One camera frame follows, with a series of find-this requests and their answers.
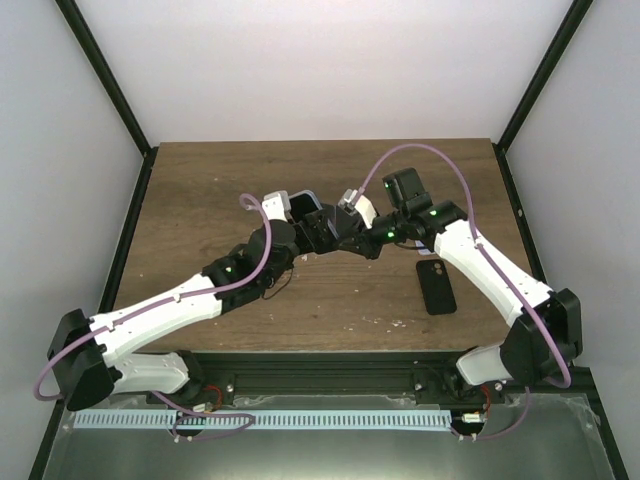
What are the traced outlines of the black phone table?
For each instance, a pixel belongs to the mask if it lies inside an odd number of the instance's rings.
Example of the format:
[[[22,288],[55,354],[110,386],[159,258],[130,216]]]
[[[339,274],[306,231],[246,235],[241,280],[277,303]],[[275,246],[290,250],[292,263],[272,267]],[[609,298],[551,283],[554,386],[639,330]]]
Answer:
[[[302,190],[289,196],[290,216],[294,222],[301,222],[307,214],[322,209],[322,204],[311,190]]]

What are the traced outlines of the black phone case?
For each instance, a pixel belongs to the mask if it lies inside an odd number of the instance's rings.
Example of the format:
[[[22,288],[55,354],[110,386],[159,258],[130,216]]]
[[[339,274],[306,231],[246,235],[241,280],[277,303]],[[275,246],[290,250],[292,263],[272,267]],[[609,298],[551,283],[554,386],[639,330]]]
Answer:
[[[455,313],[457,303],[444,262],[419,261],[416,272],[427,313],[431,316]]]

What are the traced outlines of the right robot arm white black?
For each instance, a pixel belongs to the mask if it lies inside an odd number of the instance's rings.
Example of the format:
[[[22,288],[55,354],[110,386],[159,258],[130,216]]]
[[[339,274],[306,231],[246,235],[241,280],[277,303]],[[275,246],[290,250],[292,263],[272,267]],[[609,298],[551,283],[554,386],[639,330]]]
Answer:
[[[376,259],[386,244],[419,241],[478,288],[509,328],[502,342],[457,359],[456,370],[444,378],[447,396],[468,402],[490,381],[569,387],[569,364],[582,352],[577,296],[554,291],[520,269],[477,231],[469,210],[434,203],[415,169],[388,175],[383,183],[393,207],[384,216],[362,189],[344,193],[337,210],[340,249]]]

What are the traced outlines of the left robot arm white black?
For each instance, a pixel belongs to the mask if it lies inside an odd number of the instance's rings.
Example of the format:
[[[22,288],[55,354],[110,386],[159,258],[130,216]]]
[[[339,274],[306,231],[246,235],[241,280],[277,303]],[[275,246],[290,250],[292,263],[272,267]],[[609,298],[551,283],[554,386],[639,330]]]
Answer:
[[[183,327],[214,319],[264,298],[297,257],[329,253],[338,234],[328,208],[268,217],[246,243],[170,289],[117,311],[60,320],[47,352],[47,371],[70,411],[93,407],[113,394],[158,391],[184,404],[204,392],[193,354],[142,354],[140,348]]]

